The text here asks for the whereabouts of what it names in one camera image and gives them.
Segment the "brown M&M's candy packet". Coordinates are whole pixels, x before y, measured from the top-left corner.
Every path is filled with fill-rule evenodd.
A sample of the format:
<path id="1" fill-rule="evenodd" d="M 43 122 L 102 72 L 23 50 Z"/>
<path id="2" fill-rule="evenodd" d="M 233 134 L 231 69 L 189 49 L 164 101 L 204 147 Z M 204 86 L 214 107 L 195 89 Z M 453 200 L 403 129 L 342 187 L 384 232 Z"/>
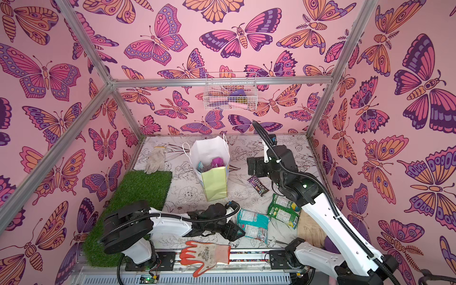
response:
<path id="1" fill-rule="evenodd" d="M 248 182 L 261 197 L 263 197 L 264 194 L 266 194 L 269 191 L 269 189 L 265 185 L 263 185 L 259 178 L 255 175 L 251 176 L 248 179 Z"/>

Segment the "purple grape candy bag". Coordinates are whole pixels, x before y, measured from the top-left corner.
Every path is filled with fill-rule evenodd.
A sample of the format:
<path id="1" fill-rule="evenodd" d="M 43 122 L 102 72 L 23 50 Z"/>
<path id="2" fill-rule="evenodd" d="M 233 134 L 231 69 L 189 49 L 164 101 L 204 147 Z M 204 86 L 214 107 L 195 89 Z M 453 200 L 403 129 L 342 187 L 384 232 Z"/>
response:
<path id="1" fill-rule="evenodd" d="M 221 157 L 216 157 L 211 161 L 211 168 L 225 167 L 225 162 Z"/>

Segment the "green snack packet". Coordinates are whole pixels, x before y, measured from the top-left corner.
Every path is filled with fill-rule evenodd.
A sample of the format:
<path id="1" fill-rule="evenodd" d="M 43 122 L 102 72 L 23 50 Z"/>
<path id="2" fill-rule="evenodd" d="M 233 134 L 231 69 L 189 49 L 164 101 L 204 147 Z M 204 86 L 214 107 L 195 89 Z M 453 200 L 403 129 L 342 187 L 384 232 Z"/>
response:
<path id="1" fill-rule="evenodd" d="M 267 209 L 267 216 L 276 219 L 292 229 L 296 229 L 299 222 L 301 208 L 285 197 L 273 194 L 272 201 Z"/>

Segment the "teal Fox's candy bag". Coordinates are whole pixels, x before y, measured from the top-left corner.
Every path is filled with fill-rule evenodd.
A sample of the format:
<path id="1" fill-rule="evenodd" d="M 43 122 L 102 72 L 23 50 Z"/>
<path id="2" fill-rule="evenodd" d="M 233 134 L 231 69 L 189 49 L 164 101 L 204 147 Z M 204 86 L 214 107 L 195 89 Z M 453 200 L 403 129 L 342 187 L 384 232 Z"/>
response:
<path id="1" fill-rule="evenodd" d="M 200 161 L 197 165 L 197 171 L 203 173 L 207 170 L 207 167 Z"/>

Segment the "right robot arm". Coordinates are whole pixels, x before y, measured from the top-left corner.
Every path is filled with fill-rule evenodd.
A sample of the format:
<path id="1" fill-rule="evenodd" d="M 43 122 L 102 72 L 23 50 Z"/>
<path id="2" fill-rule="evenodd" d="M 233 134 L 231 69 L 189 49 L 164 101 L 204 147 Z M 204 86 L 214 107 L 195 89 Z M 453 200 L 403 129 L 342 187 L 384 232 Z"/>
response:
<path id="1" fill-rule="evenodd" d="M 286 248 L 292 261 L 321 271 L 340 285 L 381 285 L 386 280 L 397 285 L 398 261 L 382 255 L 356 231 L 326 187 L 314 175 L 298 170 L 290 149 L 278 145 L 257 121 L 252 125 L 264 146 L 264 158 L 254 159 L 254 173 L 269 178 L 285 198 L 313 218 L 339 251 L 333 254 L 296 238 Z"/>

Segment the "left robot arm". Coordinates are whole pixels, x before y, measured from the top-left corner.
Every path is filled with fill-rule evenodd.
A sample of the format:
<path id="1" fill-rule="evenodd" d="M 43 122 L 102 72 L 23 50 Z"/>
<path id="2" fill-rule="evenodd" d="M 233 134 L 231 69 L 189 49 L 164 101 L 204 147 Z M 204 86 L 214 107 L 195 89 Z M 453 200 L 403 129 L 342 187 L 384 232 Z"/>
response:
<path id="1" fill-rule="evenodd" d="M 122 253 L 134 264 L 142 265 L 157 260 L 153 242 L 145 238 L 154 233 L 185 238 L 219 234 L 230 242 L 244 237 L 245 231 L 232 220 L 240 211 L 240 205 L 230 201 L 212 204 L 206 210 L 173 214 L 140 200 L 108 214 L 99 243 L 105 254 Z"/>

